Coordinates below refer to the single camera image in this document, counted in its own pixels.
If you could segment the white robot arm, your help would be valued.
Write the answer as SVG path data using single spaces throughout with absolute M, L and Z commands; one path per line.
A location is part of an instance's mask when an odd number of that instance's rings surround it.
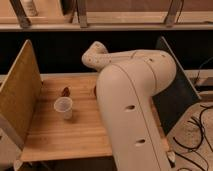
M 97 102 L 118 171 L 171 171 L 151 98 L 174 80 L 174 59 L 162 50 L 110 53 L 96 41 L 82 62 L 99 72 Z

